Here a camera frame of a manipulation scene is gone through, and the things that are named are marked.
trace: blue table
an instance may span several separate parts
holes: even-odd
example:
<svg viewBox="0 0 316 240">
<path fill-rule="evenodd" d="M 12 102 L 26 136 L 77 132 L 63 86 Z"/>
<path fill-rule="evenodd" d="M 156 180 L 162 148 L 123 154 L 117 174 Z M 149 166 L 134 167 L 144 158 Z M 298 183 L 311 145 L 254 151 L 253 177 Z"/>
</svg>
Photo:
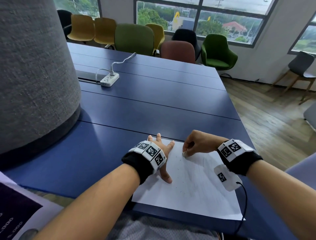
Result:
<svg viewBox="0 0 316 240">
<path fill-rule="evenodd" d="M 77 75 L 84 79 L 94 79 L 98 68 L 109 68 L 113 61 L 130 55 L 68 46 Z M 114 70 L 120 78 L 111 88 L 80 82 L 81 115 L 65 138 L 5 174 L 21 186 L 76 198 L 118 167 L 124 153 L 149 134 L 160 132 L 164 138 L 184 141 L 198 129 L 253 146 L 214 68 L 136 55 Z M 295 239 L 248 179 L 242 181 L 248 208 L 239 234 L 254 239 Z M 243 190 L 236 194 L 243 211 Z M 233 233 L 239 224 L 139 203 L 129 203 L 126 209 L 225 233 Z"/>
</svg>

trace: power strip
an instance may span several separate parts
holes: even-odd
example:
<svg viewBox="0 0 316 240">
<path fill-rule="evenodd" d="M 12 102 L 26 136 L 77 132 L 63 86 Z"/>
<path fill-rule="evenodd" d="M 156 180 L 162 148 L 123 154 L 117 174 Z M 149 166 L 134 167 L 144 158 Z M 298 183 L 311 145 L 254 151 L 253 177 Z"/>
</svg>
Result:
<svg viewBox="0 0 316 240">
<path fill-rule="evenodd" d="M 101 86 L 104 86 L 104 87 L 111 87 L 116 82 L 117 79 L 119 79 L 118 73 L 114 73 L 114 75 L 108 74 L 105 78 L 103 78 L 100 81 L 100 84 Z"/>
</svg>

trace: green armchair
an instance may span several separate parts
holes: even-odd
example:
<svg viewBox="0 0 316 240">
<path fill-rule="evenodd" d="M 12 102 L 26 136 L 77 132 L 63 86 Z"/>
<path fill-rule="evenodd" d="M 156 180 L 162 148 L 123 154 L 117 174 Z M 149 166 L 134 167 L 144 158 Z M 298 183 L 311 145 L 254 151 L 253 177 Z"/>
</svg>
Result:
<svg viewBox="0 0 316 240">
<path fill-rule="evenodd" d="M 228 48 L 225 36 L 209 34 L 202 44 L 201 58 L 205 66 L 229 70 L 235 66 L 238 56 Z"/>
</svg>

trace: white power cord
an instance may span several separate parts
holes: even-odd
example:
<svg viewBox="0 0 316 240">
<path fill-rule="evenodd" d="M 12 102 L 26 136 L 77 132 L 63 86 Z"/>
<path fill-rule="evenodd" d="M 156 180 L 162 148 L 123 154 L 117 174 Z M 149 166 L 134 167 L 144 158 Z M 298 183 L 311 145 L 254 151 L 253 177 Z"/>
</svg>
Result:
<svg viewBox="0 0 316 240">
<path fill-rule="evenodd" d="M 105 69 L 105 68 L 99 68 L 99 69 L 97 70 L 97 72 L 95 73 L 95 82 L 96 82 L 96 83 L 98 82 L 98 72 L 99 72 L 99 70 L 108 71 L 108 72 L 110 72 L 110 75 L 111 75 L 111 76 L 114 76 L 114 75 L 115 75 L 115 72 L 113 71 L 113 65 L 114 65 L 115 63 L 117 63 L 117 64 L 124 63 L 126 60 L 128 60 L 128 59 L 130 59 L 130 58 L 132 58 L 132 57 L 134 57 L 134 56 L 136 56 L 136 53 L 133 53 L 133 54 L 132 54 L 131 56 L 129 56 L 128 58 L 125 58 L 125 59 L 123 60 L 123 62 L 113 62 L 112 65 L 111 65 L 111 69 L 110 69 L 110 70 Z"/>
</svg>

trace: sheet of paper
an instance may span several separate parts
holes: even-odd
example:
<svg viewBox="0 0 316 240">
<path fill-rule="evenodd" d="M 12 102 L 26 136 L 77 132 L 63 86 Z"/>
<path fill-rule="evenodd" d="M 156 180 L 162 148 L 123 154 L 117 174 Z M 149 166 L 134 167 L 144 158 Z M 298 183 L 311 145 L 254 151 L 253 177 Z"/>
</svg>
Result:
<svg viewBox="0 0 316 240">
<path fill-rule="evenodd" d="M 30 240 L 63 208 L 0 172 L 0 239 Z"/>
<path fill-rule="evenodd" d="M 170 140 L 162 139 L 167 145 Z M 214 173 L 222 164 L 217 152 L 182 157 L 183 142 L 175 142 L 167 171 L 173 182 L 163 181 L 157 172 L 138 187 L 132 201 L 213 218 L 241 220 L 235 191 L 228 192 Z"/>
</svg>

